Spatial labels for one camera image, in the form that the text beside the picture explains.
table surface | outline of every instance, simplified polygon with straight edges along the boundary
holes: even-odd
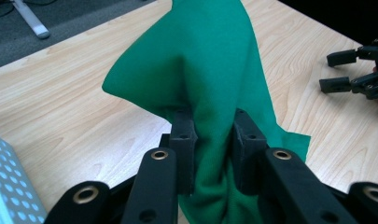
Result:
[[[378,101],[324,94],[318,83],[366,75],[374,63],[330,68],[328,54],[359,44],[276,0],[243,3],[278,123],[312,136],[307,165],[342,191],[378,183]],[[75,184],[114,187],[135,175],[143,154],[170,132],[164,119],[101,90],[118,56],[170,7],[159,0],[0,68],[0,137],[48,211]]]

green cloth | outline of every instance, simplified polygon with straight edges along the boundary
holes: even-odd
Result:
[[[103,89],[169,121],[179,107],[191,107],[199,137],[195,192],[179,197],[190,223],[261,222],[257,196],[236,189],[226,152],[236,108],[250,115],[271,147],[305,160],[310,138],[277,125],[239,0],[174,0],[172,10],[117,60]]]

wood grain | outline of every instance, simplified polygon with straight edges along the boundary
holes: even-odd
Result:
[[[368,74],[373,63],[329,68],[329,53],[358,44],[275,0],[243,3],[278,123],[312,136],[308,166],[343,191],[355,181],[378,183],[378,101],[323,94],[318,84]],[[114,187],[134,175],[143,154],[170,132],[165,120],[101,90],[113,62],[170,7],[157,1],[0,68],[0,137],[48,211],[82,181]]]

gray carpet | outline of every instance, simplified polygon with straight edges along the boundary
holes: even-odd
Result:
[[[57,0],[47,6],[28,3],[34,14],[49,29],[50,37],[47,39],[37,38],[20,13],[14,9],[0,17],[0,67],[153,1]]]

